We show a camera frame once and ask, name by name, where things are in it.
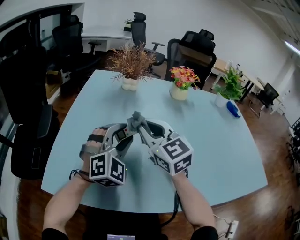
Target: power strip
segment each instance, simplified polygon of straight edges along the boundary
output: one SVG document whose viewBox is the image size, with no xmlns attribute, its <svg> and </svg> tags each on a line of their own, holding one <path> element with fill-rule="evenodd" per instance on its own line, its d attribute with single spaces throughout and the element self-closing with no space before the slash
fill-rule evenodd
<svg viewBox="0 0 300 240">
<path fill-rule="evenodd" d="M 225 237 L 227 239 L 233 239 L 234 235 L 235 235 L 235 232 L 236 232 L 236 229 L 238 228 L 238 224 L 239 222 L 238 221 L 231 221 L 230 222 L 230 225 L 229 225 L 229 228 L 228 228 L 228 231 L 225 235 Z"/>
</svg>

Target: ceiling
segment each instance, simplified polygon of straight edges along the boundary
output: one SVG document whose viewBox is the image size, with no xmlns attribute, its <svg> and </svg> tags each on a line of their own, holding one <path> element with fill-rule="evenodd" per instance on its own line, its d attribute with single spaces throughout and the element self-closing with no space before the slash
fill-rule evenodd
<svg viewBox="0 0 300 240">
<path fill-rule="evenodd" d="M 300 0 L 242 0 L 282 40 L 300 49 Z"/>
</svg>

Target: light blue table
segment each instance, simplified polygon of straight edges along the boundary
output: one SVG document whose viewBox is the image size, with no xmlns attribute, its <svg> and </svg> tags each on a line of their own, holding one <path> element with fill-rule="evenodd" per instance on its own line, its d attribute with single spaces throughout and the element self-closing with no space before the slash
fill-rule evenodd
<svg viewBox="0 0 300 240">
<path fill-rule="evenodd" d="M 195 149 L 189 179 L 211 205 L 225 203 L 267 185 L 263 164 L 249 128 L 226 108 L 214 105 L 215 95 L 190 90 L 187 101 L 169 94 L 171 83 L 141 82 L 136 92 L 112 81 L 115 73 L 97 70 L 78 95 L 53 145 L 42 189 L 55 194 L 82 166 L 81 145 L 93 129 L 126 122 L 134 110 L 165 121 Z M 174 186 L 168 174 L 154 166 L 138 135 L 124 158 L 128 168 L 122 187 L 92 184 L 82 204 L 107 210 L 140 213 L 173 212 Z"/>
</svg>

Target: white pot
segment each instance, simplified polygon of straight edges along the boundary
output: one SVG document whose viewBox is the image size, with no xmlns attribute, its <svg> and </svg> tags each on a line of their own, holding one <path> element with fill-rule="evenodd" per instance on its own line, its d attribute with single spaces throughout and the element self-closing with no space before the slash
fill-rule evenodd
<svg viewBox="0 0 300 240">
<path fill-rule="evenodd" d="M 123 78 L 122 88 L 124 90 L 136 91 L 139 80 L 131 78 Z"/>
<path fill-rule="evenodd" d="M 223 97 L 219 92 L 216 95 L 215 105 L 217 107 L 224 107 L 229 100 Z"/>
<path fill-rule="evenodd" d="M 172 84 L 172 87 L 170 89 L 170 94 L 172 98 L 176 100 L 184 101 L 187 99 L 188 90 L 182 90 L 178 88 L 175 84 Z"/>
</svg>

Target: forearm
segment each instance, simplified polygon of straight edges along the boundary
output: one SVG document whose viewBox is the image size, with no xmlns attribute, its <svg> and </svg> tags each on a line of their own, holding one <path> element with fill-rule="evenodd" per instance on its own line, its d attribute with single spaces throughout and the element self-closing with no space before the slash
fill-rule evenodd
<svg viewBox="0 0 300 240">
<path fill-rule="evenodd" d="M 89 185 L 89 182 L 77 174 L 57 192 L 47 204 L 43 229 L 55 228 L 66 233 L 65 225 L 76 212 Z"/>
<path fill-rule="evenodd" d="M 183 211 L 194 229 L 203 226 L 216 227 L 213 211 L 205 197 L 191 184 L 184 172 L 173 178 L 173 183 L 180 197 Z"/>
</svg>

